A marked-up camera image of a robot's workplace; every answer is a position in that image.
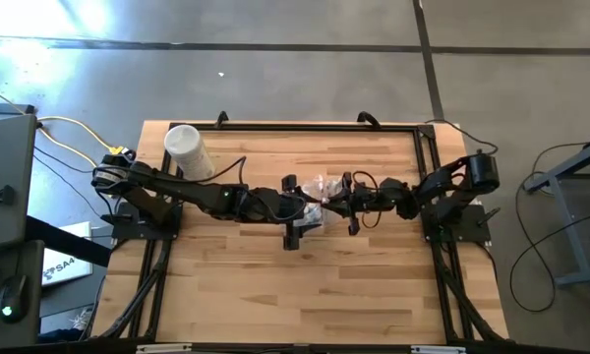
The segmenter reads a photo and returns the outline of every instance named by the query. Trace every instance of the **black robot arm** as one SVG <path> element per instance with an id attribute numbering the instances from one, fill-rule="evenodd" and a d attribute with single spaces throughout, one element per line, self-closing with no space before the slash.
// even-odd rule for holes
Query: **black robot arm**
<path id="1" fill-rule="evenodd" d="M 274 189 L 246 184 L 201 184 L 177 178 L 134 162 L 124 155 L 106 155 L 93 171 L 92 184 L 99 193 L 117 195 L 140 211 L 141 218 L 165 224 L 178 203 L 153 197 L 146 190 L 196 205 L 221 220 L 244 223 L 286 223 L 304 216 L 305 201 Z"/>
<path id="2" fill-rule="evenodd" d="M 453 180 L 457 177 L 462 179 L 455 184 Z M 151 196 L 146 190 L 196 205 L 220 220 L 286 224 L 284 249 L 297 250 L 304 232 L 314 227 L 293 226 L 294 220 L 304 217 L 306 203 L 318 203 L 349 218 L 348 233 L 356 235 L 360 230 L 357 212 L 395 209 L 404 219 L 421 214 L 431 224 L 454 222 L 472 200 L 491 193 L 500 182 L 495 159 L 478 151 L 438 168 L 412 188 L 393 178 L 386 178 L 377 188 L 372 188 L 354 181 L 352 174 L 345 172 L 339 193 L 322 201 L 302 192 L 295 175 L 282 180 L 282 193 L 262 187 L 250 190 L 246 184 L 188 181 L 131 161 L 124 155 L 106 155 L 93 171 L 92 184 L 99 193 L 125 198 L 139 210 L 140 219 L 153 226 L 165 225 L 172 217 L 171 210 L 179 203 Z"/>
<path id="3" fill-rule="evenodd" d="M 462 177 L 455 184 L 454 178 Z M 284 191 L 308 198 L 300 188 L 293 187 L 294 175 L 287 176 L 282 184 Z M 322 207 L 344 218 L 349 218 L 348 233 L 356 235 L 360 230 L 357 212 L 390 211 L 404 219 L 426 215 L 437 224 L 450 223 L 461 217 L 462 211 L 479 195 L 491 193 L 500 184 L 496 160 L 480 151 L 461 157 L 442 166 L 426 176 L 418 186 L 409 189 L 406 183 L 393 178 L 384 179 L 377 188 L 354 182 L 353 176 L 345 172 L 341 178 L 341 190 Z M 297 232 L 291 237 L 301 237 Z"/>

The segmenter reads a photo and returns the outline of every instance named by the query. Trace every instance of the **cable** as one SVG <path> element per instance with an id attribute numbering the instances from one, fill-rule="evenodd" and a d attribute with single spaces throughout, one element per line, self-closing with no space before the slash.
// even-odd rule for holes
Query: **cable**
<path id="1" fill-rule="evenodd" d="M 107 206 L 107 210 L 109 211 L 109 217 L 111 218 L 112 224 L 113 224 L 113 219 L 114 219 L 114 212 L 111 210 L 111 204 L 107 201 L 107 199 L 100 194 L 99 191 L 96 191 L 96 194 L 105 202 L 105 205 Z"/>
<path id="2" fill-rule="evenodd" d="M 18 248 L 18 257 L 16 258 L 16 271 L 13 275 L 18 275 L 18 269 L 20 269 L 20 257 L 22 256 L 22 246 Z"/>
<path id="3" fill-rule="evenodd" d="M 96 290 L 96 296 L 94 297 L 94 307 L 91 309 L 91 315 L 89 316 L 88 325 L 86 325 L 86 328 L 81 333 L 81 336 L 79 337 L 78 341 L 82 341 L 82 340 L 86 339 L 89 336 L 89 333 L 91 332 L 91 326 L 94 323 L 94 317 L 96 316 L 96 311 L 98 311 L 98 303 L 100 302 L 100 293 L 102 290 L 102 284 L 105 282 L 105 277 L 106 277 L 106 275 L 103 275 L 102 278 L 100 279 L 100 284 L 98 284 L 98 290 Z"/>
<path id="4" fill-rule="evenodd" d="M 25 111 L 23 111 L 22 109 L 18 108 L 18 106 L 16 106 L 12 101 L 10 101 L 9 99 L 7 99 L 5 96 L 3 96 L 2 94 L 0 94 L 0 98 L 2 98 L 5 102 L 7 102 L 9 105 L 11 105 L 15 110 L 17 110 L 18 112 L 20 112 L 20 114 L 25 115 L 27 114 Z M 72 119 L 72 118 L 68 118 L 68 117 L 62 117 L 62 116 L 46 116 L 46 117 L 41 117 L 41 118 L 37 118 L 37 121 L 43 121 L 43 120 L 63 120 L 66 122 L 70 122 L 70 123 L 74 123 L 77 124 L 81 127 L 83 127 L 88 133 L 90 133 L 102 146 L 104 146 L 105 148 L 107 148 L 109 150 L 109 152 L 111 153 L 118 153 L 120 150 L 122 150 L 122 147 L 111 147 L 109 144 L 107 144 L 106 142 L 103 141 L 103 139 L 101 139 L 97 133 L 95 133 L 92 129 L 90 129 L 87 125 L 85 125 L 84 123 L 76 120 L 76 119 Z M 45 131 L 45 129 L 43 128 L 39 128 L 39 131 L 41 131 L 41 133 L 53 144 L 61 147 L 61 148 L 65 148 L 75 154 L 77 154 L 78 156 L 86 159 L 93 167 L 96 167 L 96 164 L 93 162 L 93 160 L 89 157 L 87 157 L 84 153 L 76 150 L 75 148 L 72 147 L 68 147 L 65 144 L 59 143 L 56 140 L 54 140 L 50 134 L 48 134 L 48 132 Z"/>
<path id="5" fill-rule="evenodd" d="M 17 105 L 15 105 L 15 103 L 13 103 L 12 101 L 10 101 L 9 99 L 7 99 L 7 97 L 3 96 L 2 94 L 0 94 L 0 98 L 2 98 L 5 102 L 7 102 L 11 107 L 13 107 L 13 109 L 15 109 L 16 111 L 20 112 L 22 115 L 26 115 L 27 113 L 25 111 L 23 111 L 22 109 L 18 108 Z"/>
<path id="6" fill-rule="evenodd" d="M 570 222 L 568 225 L 558 229 L 555 232 L 552 232 L 550 234 L 548 234 L 547 236 L 543 237 L 542 239 L 540 239 L 540 241 L 537 242 L 533 242 L 531 240 L 531 238 L 529 237 L 529 233 L 527 232 L 526 228 L 524 227 L 524 224 L 522 223 L 522 217 L 520 216 L 520 210 L 519 210 L 519 196 L 520 196 L 520 191 L 523 190 L 524 188 L 524 182 L 526 180 L 528 180 L 530 177 L 533 176 L 533 174 L 539 173 L 538 171 L 530 174 L 529 176 L 527 176 L 524 180 L 522 180 L 522 183 L 520 183 L 520 186 L 518 187 L 518 190 L 516 191 L 515 194 L 515 213 L 516 213 L 516 217 L 518 219 L 518 222 L 520 223 L 520 227 L 522 228 L 522 232 L 524 234 L 524 237 L 527 239 L 527 241 L 529 241 L 529 244 L 531 246 L 529 246 L 526 250 L 524 250 L 524 252 L 522 252 L 520 254 L 520 256 L 518 256 L 518 258 L 516 259 L 516 261 L 513 263 L 513 265 L 511 266 L 511 270 L 509 271 L 509 292 L 511 292 L 511 296 L 513 297 L 513 301 L 515 301 L 515 303 L 523 310 L 527 311 L 527 312 L 531 312 L 531 313 L 541 313 L 544 312 L 546 310 L 549 310 L 553 304 L 555 303 L 555 298 L 556 298 L 556 286 L 555 286 L 555 280 L 553 279 L 553 273 L 551 272 L 551 269 L 549 268 L 549 266 L 547 265 L 546 261 L 544 260 L 544 257 L 542 257 L 542 254 L 540 254 L 540 251 L 538 251 L 538 249 L 536 248 L 536 245 L 538 245 L 539 243 L 543 242 L 544 240 L 548 239 L 549 237 L 558 234 L 559 232 L 563 231 L 564 229 L 577 224 L 581 221 L 585 221 L 587 219 L 590 219 L 590 216 L 586 216 L 583 218 L 580 218 L 578 220 L 572 221 Z M 532 309 L 529 307 L 526 307 L 524 305 L 522 305 L 522 303 L 520 303 L 520 301 L 518 300 L 518 298 L 515 295 L 515 292 L 513 291 L 513 271 L 515 270 L 516 266 L 518 265 L 518 262 L 520 262 L 520 260 L 522 259 L 522 257 L 529 252 L 531 249 L 533 249 L 535 251 L 535 253 L 538 255 L 538 258 L 540 259 L 540 262 L 542 262 L 542 266 L 544 267 L 544 269 L 547 271 L 547 274 L 549 275 L 550 281 L 551 281 L 551 299 L 549 300 L 548 304 L 545 306 L 542 306 L 540 308 L 537 309 Z"/>
<path id="7" fill-rule="evenodd" d="M 41 117 L 41 118 L 37 119 L 37 121 L 44 121 L 44 120 L 62 120 L 62 121 L 77 124 L 77 125 L 83 127 L 83 129 L 85 129 L 90 135 L 92 135 L 102 146 L 107 148 L 109 150 L 109 152 L 115 153 L 115 151 L 116 151 L 116 149 L 114 147 L 111 147 L 108 143 L 106 143 L 103 139 L 101 139 L 97 133 L 95 133 L 90 127 L 85 125 L 83 122 L 80 122 L 76 119 L 62 117 L 62 116 L 46 116 L 46 117 Z"/>
<path id="8" fill-rule="evenodd" d="M 545 153 L 551 151 L 552 149 L 555 148 L 565 148 L 565 147 L 578 147 L 578 146 L 584 146 L 586 144 L 589 144 L 589 142 L 585 142 L 585 143 L 568 143 L 568 144 L 559 144 L 556 146 L 552 146 L 552 147 L 548 147 L 546 149 L 544 149 L 542 152 L 540 152 L 538 154 L 538 156 L 535 158 L 535 161 L 533 162 L 533 167 L 531 167 L 531 174 L 533 175 L 536 172 L 536 168 L 538 166 L 538 162 L 540 161 L 540 158 L 542 158 L 542 155 L 544 155 Z M 552 197 L 553 194 L 549 193 L 547 191 L 544 191 L 542 189 L 540 189 L 540 193 L 542 193 L 545 196 L 549 196 Z"/>
<path id="9" fill-rule="evenodd" d="M 55 156 L 51 155 L 50 153 L 48 153 L 48 152 L 46 152 L 46 151 L 42 150 L 42 149 L 41 149 L 41 148 L 39 148 L 39 147 L 34 147 L 34 148 L 35 148 L 37 151 L 39 151 L 39 152 L 43 153 L 44 155 L 46 155 L 47 157 L 50 157 L 50 158 L 52 158 L 53 160 L 55 160 L 55 161 L 57 161 L 57 162 L 61 163 L 62 165 L 64 165 L 64 166 L 66 166 L 66 167 L 70 168 L 70 169 L 71 169 L 71 170 L 73 170 L 73 171 L 77 171 L 77 172 L 80 172 L 80 173 L 91 173 L 91 170 L 82 170 L 82 169 L 79 169 L 79 168 L 73 167 L 73 166 L 71 166 L 71 165 L 67 164 L 66 162 L 64 162 L 64 161 L 60 160 L 59 158 L 57 158 L 57 157 L 55 157 Z"/>
<path id="10" fill-rule="evenodd" d="M 367 214 L 367 213 L 363 212 L 363 214 L 361 215 L 361 223 L 363 224 L 363 226 L 365 226 L 365 228 L 375 228 L 381 222 L 381 217 L 383 216 L 383 212 L 379 211 L 378 216 L 376 216 L 376 222 L 374 222 L 373 225 L 368 225 L 365 222 L 365 214 Z"/>
<path id="11" fill-rule="evenodd" d="M 48 166 L 45 162 L 40 160 L 37 156 L 33 155 L 32 157 L 34 157 L 34 159 L 36 159 L 37 162 L 46 166 L 46 168 L 48 168 L 52 173 L 54 173 L 57 177 L 59 177 L 65 184 L 70 186 L 70 188 L 72 188 L 72 190 L 75 191 L 75 193 L 77 193 L 81 198 L 83 198 L 84 201 L 86 201 L 86 203 L 88 204 L 88 207 L 91 209 L 91 211 L 93 211 L 93 213 L 95 213 L 98 217 L 100 217 L 100 214 L 98 212 L 96 212 L 96 210 L 94 209 L 93 206 L 91 206 L 91 203 L 88 201 L 88 199 L 84 195 L 82 195 L 81 192 L 77 191 L 77 189 L 72 184 L 70 184 L 70 182 L 66 181 L 66 179 L 63 178 L 59 173 L 57 173 L 57 171 L 53 170 L 52 167 Z"/>
<path id="12" fill-rule="evenodd" d="M 470 138 L 471 140 L 475 141 L 476 143 L 483 144 L 483 145 L 486 145 L 488 147 L 492 147 L 493 148 L 492 151 L 485 152 L 485 154 L 493 155 L 493 154 L 495 154 L 499 150 L 499 147 L 496 144 L 493 144 L 493 143 L 490 143 L 490 142 L 486 142 L 486 141 L 482 141 L 480 139 L 477 139 L 474 136 L 472 136 L 470 133 L 462 130 L 461 128 L 458 128 L 457 126 L 455 126 L 454 124 L 452 124 L 452 123 L 450 123 L 448 121 L 431 119 L 429 121 L 424 122 L 424 124 L 433 123 L 433 122 L 436 122 L 436 123 L 446 123 L 450 127 L 454 128 L 456 131 L 460 132 L 461 134 L 465 135 L 466 137 Z"/>
<path id="13" fill-rule="evenodd" d="M 480 243 L 480 242 L 475 242 L 475 244 L 477 246 L 479 246 L 483 251 L 485 251 L 485 254 L 488 255 L 488 257 L 490 258 L 490 261 L 492 262 L 492 269 L 494 270 L 494 278 L 496 279 L 496 283 L 499 282 L 499 272 L 496 269 L 496 262 L 494 261 L 494 256 L 492 256 L 492 253 L 490 252 L 490 250 L 488 250 L 487 247 L 485 247 L 484 244 Z"/>
<path id="14" fill-rule="evenodd" d="M 116 204 L 114 205 L 114 214 L 118 213 L 118 207 L 120 206 L 120 201 L 122 201 L 122 197 L 118 197 L 116 200 Z"/>
<path id="15" fill-rule="evenodd" d="M 234 161 L 234 163 L 230 164 L 229 166 L 225 167 L 225 169 L 221 170 L 220 172 L 216 173 L 215 175 L 211 176 L 211 177 L 207 177 L 201 180 L 194 180 L 194 181 L 176 181 L 176 180 L 170 180 L 171 182 L 182 182 L 182 183 L 202 183 L 202 182 L 207 182 L 207 181 L 211 181 L 217 177 L 222 176 L 223 174 L 225 174 L 227 171 L 229 171 L 230 169 L 234 168 L 234 166 L 236 166 L 237 164 L 240 163 L 240 167 L 238 168 L 238 182 L 240 182 L 240 184 L 244 184 L 243 183 L 243 167 L 245 166 L 245 161 L 247 161 L 247 156 L 242 156 L 239 159 L 237 159 L 236 161 Z"/>
<path id="16" fill-rule="evenodd" d="M 372 181 L 372 184 L 374 184 L 374 188 L 367 188 L 367 187 L 365 187 L 364 183 L 357 181 L 356 176 L 359 174 L 367 176 Z M 361 170 L 354 171 L 354 173 L 352 173 L 352 178 L 354 178 L 354 182 L 363 185 L 363 187 L 370 189 L 370 190 L 376 190 L 376 197 L 378 196 L 380 188 L 378 186 L 378 183 L 376 182 L 376 179 L 374 178 L 374 176 L 372 176 L 371 173 L 366 172 L 366 171 L 361 171 Z M 372 228 L 375 228 L 376 226 L 378 226 L 378 224 L 381 222 L 381 217 L 383 216 L 383 212 L 379 211 L 378 216 L 376 217 L 376 222 L 374 222 L 373 225 L 368 225 L 367 222 L 365 222 L 365 214 L 366 214 L 366 212 L 363 212 L 363 214 L 361 215 L 361 223 L 363 224 L 363 226 L 365 226 L 365 228 L 369 228 L 369 229 L 372 229 Z"/>
<path id="17" fill-rule="evenodd" d="M 90 165 L 92 165 L 93 167 L 96 167 L 96 164 L 94 163 L 94 161 L 93 161 L 91 158 L 89 158 L 87 155 L 85 155 L 84 153 L 82 153 L 82 152 L 78 151 L 78 150 L 77 150 L 77 149 L 75 149 L 75 148 L 68 147 L 68 146 L 67 146 L 67 145 L 65 145 L 65 144 L 62 144 L 62 143 L 59 143 L 59 142 L 57 142 L 57 141 L 56 141 L 56 140 L 54 140 L 54 139 L 53 139 L 53 138 L 52 138 L 52 137 L 51 137 L 51 136 L 50 136 L 50 135 L 49 135 L 49 134 L 46 132 L 46 130 L 45 130 L 45 129 L 43 129 L 43 128 L 39 128 L 39 131 L 40 131 L 40 132 L 41 132 L 41 134 L 43 134 L 43 135 L 44 135 L 44 136 L 45 136 L 45 137 L 46 137 L 46 138 L 47 138 L 47 139 L 48 139 L 48 140 L 49 140 L 49 141 L 50 141 L 52 144 L 54 144 L 54 145 L 56 145 L 56 146 L 59 146 L 59 147 L 61 147 L 61 148 L 67 149 L 67 150 L 69 150 L 69 151 L 71 151 L 71 152 L 73 152 L 73 153 L 77 154 L 78 156 L 80 156 L 80 157 L 84 158 L 85 160 L 87 160 L 87 161 L 89 162 L 89 164 L 90 164 Z"/>
<path id="18" fill-rule="evenodd" d="M 307 202 L 305 199 L 303 199 L 302 197 L 295 197 L 296 199 L 302 201 L 302 207 L 300 207 L 299 210 L 295 211 L 292 215 L 290 216 L 286 216 L 286 217 L 277 217 L 277 215 L 275 215 L 275 213 L 273 212 L 273 210 L 271 209 L 270 206 L 268 206 L 268 204 L 265 202 L 265 200 L 263 200 L 262 198 L 258 197 L 258 196 L 254 196 L 251 192 L 249 192 L 248 190 L 245 190 L 245 192 L 247 193 L 247 195 L 249 195 L 250 197 L 257 199 L 263 206 L 265 206 L 266 210 L 269 212 L 269 216 L 275 220 L 275 221 L 291 221 L 291 220 L 295 220 L 297 215 L 304 211 L 304 209 L 306 209 L 306 205 Z"/>

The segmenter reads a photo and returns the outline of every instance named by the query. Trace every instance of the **mounting base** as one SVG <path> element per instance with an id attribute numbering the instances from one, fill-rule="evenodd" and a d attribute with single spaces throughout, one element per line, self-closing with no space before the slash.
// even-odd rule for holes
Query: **mounting base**
<path id="1" fill-rule="evenodd" d="M 176 239 L 181 224 L 182 209 L 181 205 L 174 207 L 170 210 L 172 214 L 171 221 L 166 225 L 155 226 L 141 220 L 140 212 L 135 206 L 129 203 L 121 203 L 113 220 L 114 231 L 111 237 L 119 240 Z"/>
<path id="2" fill-rule="evenodd" d="M 460 219 L 455 223 L 446 225 L 439 224 L 432 220 L 426 209 L 422 210 L 424 222 L 424 235 L 429 242 L 479 242 L 490 243 L 492 235 L 486 222 L 490 216 L 485 213 L 483 206 L 467 206 L 461 213 Z"/>

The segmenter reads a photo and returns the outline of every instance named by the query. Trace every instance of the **computer mouse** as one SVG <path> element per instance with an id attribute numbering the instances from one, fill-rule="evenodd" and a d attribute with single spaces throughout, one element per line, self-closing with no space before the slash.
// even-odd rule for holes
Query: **computer mouse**
<path id="1" fill-rule="evenodd" d="M 23 319 L 28 310 L 27 276 L 13 275 L 0 287 L 0 317 L 7 324 Z"/>

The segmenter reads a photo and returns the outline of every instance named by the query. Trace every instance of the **wooden table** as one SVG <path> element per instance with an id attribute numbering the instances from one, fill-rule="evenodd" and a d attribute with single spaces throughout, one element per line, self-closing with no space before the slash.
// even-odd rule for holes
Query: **wooden table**
<path id="1" fill-rule="evenodd" d="M 145 122 L 138 160 L 159 167 L 169 124 Z M 465 155 L 460 133 L 447 125 L 436 125 L 436 133 L 442 164 Z M 280 190 L 289 173 L 301 184 L 357 169 L 379 182 L 386 176 L 419 182 L 409 134 L 204 132 L 203 137 L 216 170 L 247 155 L 244 179 L 251 187 Z M 236 179 L 232 171 L 216 182 Z M 367 216 L 372 223 L 375 216 Z M 291 252 L 282 250 L 283 226 L 218 221 L 189 205 L 182 223 L 168 267 L 159 342 L 444 343 L 433 258 L 419 219 L 387 212 L 376 229 L 362 228 L 352 237 L 339 219 L 307 235 L 301 249 Z M 130 241 L 113 254 L 93 334 L 109 328 L 135 293 L 144 247 L 144 241 Z M 459 256 L 469 298 L 507 337 L 490 260 L 474 244 L 459 244 Z M 451 305 L 460 333 L 458 309 L 454 301 Z"/>

